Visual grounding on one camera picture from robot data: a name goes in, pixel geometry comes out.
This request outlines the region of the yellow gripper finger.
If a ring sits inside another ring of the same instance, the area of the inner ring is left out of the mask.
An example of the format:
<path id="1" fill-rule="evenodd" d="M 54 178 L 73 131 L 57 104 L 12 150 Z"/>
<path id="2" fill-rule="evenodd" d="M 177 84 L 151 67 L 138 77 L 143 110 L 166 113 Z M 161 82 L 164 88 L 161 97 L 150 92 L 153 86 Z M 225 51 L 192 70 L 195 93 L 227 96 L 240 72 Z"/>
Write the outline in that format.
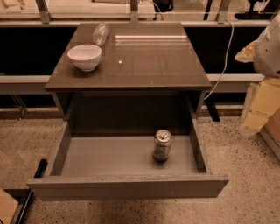
<path id="1" fill-rule="evenodd" d="M 265 116 L 243 110 L 241 113 L 239 131 L 244 137 L 252 137 L 261 130 L 267 121 L 268 118 Z"/>
<path id="2" fill-rule="evenodd" d="M 246 45 L 234 56 L 234 59 L 242 63 L 252 62 L 255 54 L 256 43 L 257 41 L 254 40 Z"/>

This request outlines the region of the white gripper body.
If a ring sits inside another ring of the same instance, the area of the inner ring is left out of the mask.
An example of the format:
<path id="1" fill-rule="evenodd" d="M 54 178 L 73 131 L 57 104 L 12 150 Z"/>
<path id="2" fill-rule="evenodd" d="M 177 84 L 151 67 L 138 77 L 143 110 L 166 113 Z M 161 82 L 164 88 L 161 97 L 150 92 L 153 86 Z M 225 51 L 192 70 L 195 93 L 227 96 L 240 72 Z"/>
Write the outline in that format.
<path id="1" fill-rule="evenodd" d="M 270 78 L 260 82 L 249 107 L 248 117 L 254 123 L 265 123 L 280 108 L 280 80 Z"/>

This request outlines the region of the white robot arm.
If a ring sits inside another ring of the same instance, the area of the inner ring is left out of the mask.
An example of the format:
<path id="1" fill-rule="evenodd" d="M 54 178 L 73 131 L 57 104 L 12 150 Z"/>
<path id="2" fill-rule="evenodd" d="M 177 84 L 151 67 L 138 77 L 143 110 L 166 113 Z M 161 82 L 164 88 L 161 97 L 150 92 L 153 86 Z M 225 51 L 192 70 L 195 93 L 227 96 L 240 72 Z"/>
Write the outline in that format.
<path id="1" fill-rule="evenodd" d="M 239 130 L 245 137 L 258 133 L 280 108 L 280 15 L 275 16 L 257 40 L 235 56 L 240 62 L 252 62 L 264 79 L 247 89 Z"/>

